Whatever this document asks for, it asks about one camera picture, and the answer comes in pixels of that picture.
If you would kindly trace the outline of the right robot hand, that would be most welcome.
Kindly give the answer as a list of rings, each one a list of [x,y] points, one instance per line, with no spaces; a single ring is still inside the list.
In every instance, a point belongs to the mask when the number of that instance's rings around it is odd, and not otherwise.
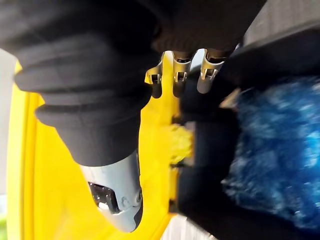
[[[199,49],[229,57],[262,0],[3,0],[0,47],[38,93],[37,118],[54,127],[84,170],[98,209],[133,232],[142,220],[141,109],[158,90],[162,54],[189,61]]]

